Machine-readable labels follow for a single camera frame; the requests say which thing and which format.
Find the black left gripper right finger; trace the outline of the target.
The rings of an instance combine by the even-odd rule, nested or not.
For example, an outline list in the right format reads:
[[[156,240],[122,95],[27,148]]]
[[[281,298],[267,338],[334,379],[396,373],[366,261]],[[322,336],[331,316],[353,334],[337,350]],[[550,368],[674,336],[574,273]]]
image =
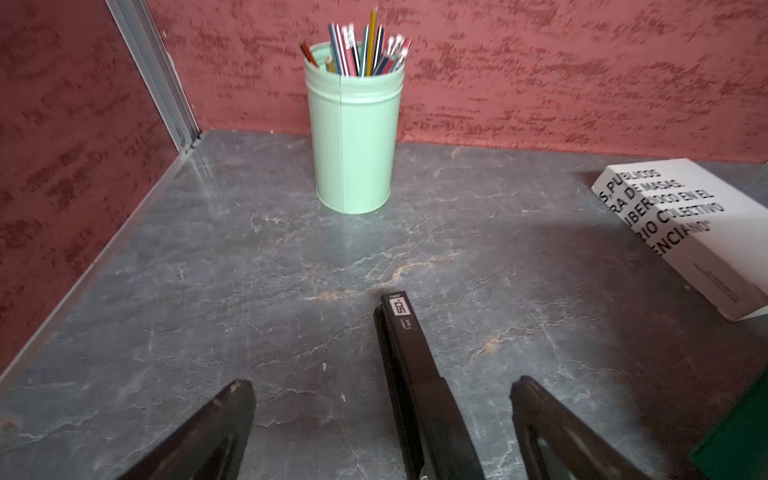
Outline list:
[[[514,382],[512,420],[530,479],[646,479],[530,376]]]

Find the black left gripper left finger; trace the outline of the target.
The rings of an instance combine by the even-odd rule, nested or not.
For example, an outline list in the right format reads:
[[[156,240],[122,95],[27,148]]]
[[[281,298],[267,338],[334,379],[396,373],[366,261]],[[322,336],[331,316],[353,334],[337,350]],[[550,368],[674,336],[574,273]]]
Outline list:
[[[232,381],[121,477],[237,478],[255,409],[252,383]]]

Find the green jewelry box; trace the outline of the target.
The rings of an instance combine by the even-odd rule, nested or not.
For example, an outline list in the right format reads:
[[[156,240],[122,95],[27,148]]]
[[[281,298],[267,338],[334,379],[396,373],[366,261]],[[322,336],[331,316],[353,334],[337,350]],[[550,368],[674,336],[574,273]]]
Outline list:
[[[767,478],[767,370],[694,448],[690,459],[708,479]]]

